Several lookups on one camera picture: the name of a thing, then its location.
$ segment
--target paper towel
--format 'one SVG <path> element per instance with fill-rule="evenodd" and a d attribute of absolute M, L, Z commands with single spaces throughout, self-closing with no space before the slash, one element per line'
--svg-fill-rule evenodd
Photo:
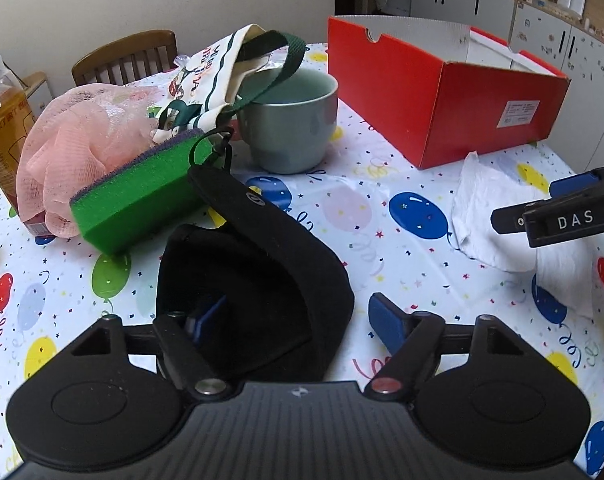
<path fill-rule="evenodd" d="M 589 238 L 533 249 L 526 233 L 499 235 L 490 224 L 493 210 L 548 198 L 501 171 L 480 164 L 477 153 L 464 160 L 451 221 L 460 250 L 507 272 L 536 270 L 537 286 L 582 316 L 592 317 L 594 247 Z"/>

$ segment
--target green sponge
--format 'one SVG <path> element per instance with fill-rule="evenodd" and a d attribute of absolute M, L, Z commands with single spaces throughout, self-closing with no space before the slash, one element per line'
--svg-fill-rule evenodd
<path fill-rule="evenodd" d="M 189 152 L 201 130 L 180 132 L 79 191 L 71 212 L 84 239 L 117 254 L 203 204 L 187 180 Z M 194 161 L 202 164 L 213 145 L 202 139 Z M 221 166 L 218 158 L 216 166 Z"/>

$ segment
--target green mug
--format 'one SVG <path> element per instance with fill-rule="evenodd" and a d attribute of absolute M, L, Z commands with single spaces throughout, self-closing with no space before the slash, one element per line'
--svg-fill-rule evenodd
<path fill-rule="evenodd" d="M 238 97 L 275 79 L 279 68 L 246 78 Z M 237 113 L 242 139 L 253 160 L 271 173 L 302 173 L 317 166 L 335 132 L 338 82 L 319 70 L 299 68 Z"/>

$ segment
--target table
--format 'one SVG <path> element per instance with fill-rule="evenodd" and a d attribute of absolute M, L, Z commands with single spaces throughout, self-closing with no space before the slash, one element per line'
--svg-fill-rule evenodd
<path fill-rule="evenodd" d="M 326 70 L 325 51 L 325 44 L 310 46 L 304 64 Z M 275 62 L 283 59 L 282 52 L 272 55 Z M 166 88 L 172 76 L 159 74 L 136 85 Z M 564 317 L 561 307 L 538 309 L 531 293 L 532 273 L 502 272 L 470 260 L 456 248 L 450 209 L 461 162 L 416 170 L 342 102 L 338 124 L 323 163 L 309 173 L 266 174 L 251 162 L 241 141 L 234 145 L 233 160 L 237 178 L 258 186 L 266 198 L 274 193 L 285 197 L 275 201 L 277 205 L 329 245 L 349 273 L 355 310 L 327 379 L 355 380 L 364 386 L 388 358 L 368 323 L 373 292 L 383 292 L 406 312 L 425 309 L 447 322 L 473 324 L 479 314 L 495 314 L 587 395 L 597 433 L 589 444 L 589 472 L 594 472 L 591 469 L 601 464 L 597 457 L 604 455 L 604 281 L 594 281 L 593 320 L 571 311 Z M 481 160 L 542 188 L 570 174 L 543 142 Z M 409 218 L 391 199 L 408 192 L 426 197 L 445 213 L 449 227 L 437 233 L 439 238 L 419 238 L 402 228 Z M 126 324 L 151 322 L 165 240 L 184 221 L 213 227 L 203 208 L 131 248 L 126 262 L 118 265 L 80 237 L 33 238 L 0 192 L 0 478 L 20 463 L 4 421 L 13 391 L 103 311 L 115 312 Z M 596 259 L 603 258 L 599 267 L 604 269 L 604 234 L 597 245 Z M 445 356 L 441 369 L 465 359 Z M 151 369 L 154 364 L 152 358 L 133 361 Z M 586 468 L 585 446 L 576 463 Z"/>

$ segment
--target white wall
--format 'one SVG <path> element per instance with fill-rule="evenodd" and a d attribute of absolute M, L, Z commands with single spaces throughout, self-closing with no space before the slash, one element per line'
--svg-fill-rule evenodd
<path fill-rule="evenodd" d="M 334 0 L 0 0 L 0 54 L 19 76 L 45 72 L 60 95 L 77 60 L 141 30 L 175 31 L 183 54 L 248 23 L 312 43 L 325 41 L 333 11 Z"/>

